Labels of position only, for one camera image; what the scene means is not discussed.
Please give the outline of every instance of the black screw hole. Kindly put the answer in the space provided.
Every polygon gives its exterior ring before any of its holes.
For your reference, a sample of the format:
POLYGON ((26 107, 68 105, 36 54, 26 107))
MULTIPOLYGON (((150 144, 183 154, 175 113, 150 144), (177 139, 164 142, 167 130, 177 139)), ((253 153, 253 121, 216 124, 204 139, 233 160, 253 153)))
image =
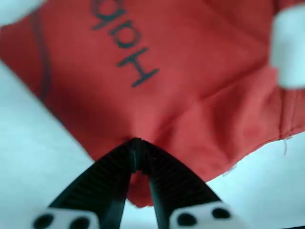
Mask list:
POLYGON ((90 221, 88 218, 79 217, 71 223, 70 229, 88 229, 89 225, 90 225, 90 221))
POLYGON ((52 224, 54 220, 54 216, 52 214, 45 214, 42 216, 39 216, 35 222, 34 222, 34 228, 35 229, 46 229, 49 227, 49 225, 52 224))
POLYGON ((179 226, 194 226, 197 224, 196 218, 189 213, 182 213, 177 221, 179 226))
POLYGON ((229 219, 231 217, 229 211, 223 208, 215 208, 212 215, 215 219, 229 219))

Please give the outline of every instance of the red fabric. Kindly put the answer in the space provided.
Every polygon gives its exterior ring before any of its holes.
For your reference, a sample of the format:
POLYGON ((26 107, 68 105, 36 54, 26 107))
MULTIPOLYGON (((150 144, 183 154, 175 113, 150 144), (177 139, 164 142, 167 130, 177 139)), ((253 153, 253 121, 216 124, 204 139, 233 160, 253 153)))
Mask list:
MULTIPOLYGON (((0 36, 1 59, 93 159, 141 137, 207 181, 305 130, 305 91, 268 66, 272 17, 296 1, 118 2, 49 0, 0 36)), ((128 197, 152 204, 143 175, 128 197)))

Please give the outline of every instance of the black lettering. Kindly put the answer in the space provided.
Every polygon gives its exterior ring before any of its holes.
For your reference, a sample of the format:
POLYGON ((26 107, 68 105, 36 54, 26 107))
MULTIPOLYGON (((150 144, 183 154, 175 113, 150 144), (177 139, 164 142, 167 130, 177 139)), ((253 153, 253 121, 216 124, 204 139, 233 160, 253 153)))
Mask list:
POLYGON ((122 0, 114 0, 117 3, 117 9, 116 12, 114 12, 111 15, 104 15, 99 12, 100 5, 104 2, 105 0, 91 0, 91 10, 92 14, 97 17, 98 19, 101 20, 101 22, 98 25, 95 25, 92 29, 93 30, 98 30, 101 27, 105 26, 107 23, 117 19, 118 17, 124 15, 126 11, 122 7, 122 0))
POLYGON ((138 43, 141 38, 140 31, 138 31, 135 27, 132 26, 132 21, 126 21, 123 24, 118 25, 114 30, 110 31, 110 35, 114 38, 114 41, 118 43, 119 47, 123 49, 131 48, 136 43, 138 43), (120 41, 118 33, 124 28, 129 28, 133 31, 134 36, 131 42, 120 41))
POLYGON ((132 54, 131 56, 125 58, 124 60, 122 60, 121 62, 119 62, 118 66, 122 67, 127 63, 133 63, 133 65, 135 66, 135 68, 137 69, 137 71, 140 74, 140 79, 136 82, 134 82, 132 84, 132 87, 136 87, 140 84, 142 84, 145 80, 151 78, 153 75, 157 74, 159 72, 160 69, 154 69, 149 73, 145 73, 143 68, 140 66, 137 58, 139 55, 143 54, 144 52, 146 52, 148 50, 148 48, 143 48, 140 51, 137 51, 136 53, 132 54))

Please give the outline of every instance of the red cloth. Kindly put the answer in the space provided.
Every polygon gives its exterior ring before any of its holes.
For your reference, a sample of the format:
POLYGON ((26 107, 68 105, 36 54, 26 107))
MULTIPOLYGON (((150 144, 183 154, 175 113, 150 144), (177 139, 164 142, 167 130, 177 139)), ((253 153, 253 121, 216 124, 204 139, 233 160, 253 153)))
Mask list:
MULTIPOLYGON (((141 137, 208 181, 305 130, 305 91, 268 66, 293 0, 49 0, 5 27, 0 57, 93 159, 141 137)), ((147 179, 129 200, 151 205, 147 179)))

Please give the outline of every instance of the white background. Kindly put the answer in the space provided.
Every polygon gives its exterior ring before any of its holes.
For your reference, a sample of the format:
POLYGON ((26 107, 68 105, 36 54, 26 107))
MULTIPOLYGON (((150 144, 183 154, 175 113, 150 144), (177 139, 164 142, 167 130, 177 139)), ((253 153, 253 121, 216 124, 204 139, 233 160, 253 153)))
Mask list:
MULTIPOLYGON (((305 133, 265 145, 208 184, 252 228, 305 225, 305 133)), ((81 146, 0 63, 0 228, 24 229, 92 164, 81 146)), ((122 228, 155 229, 153 208, 127 202, 122 228)))

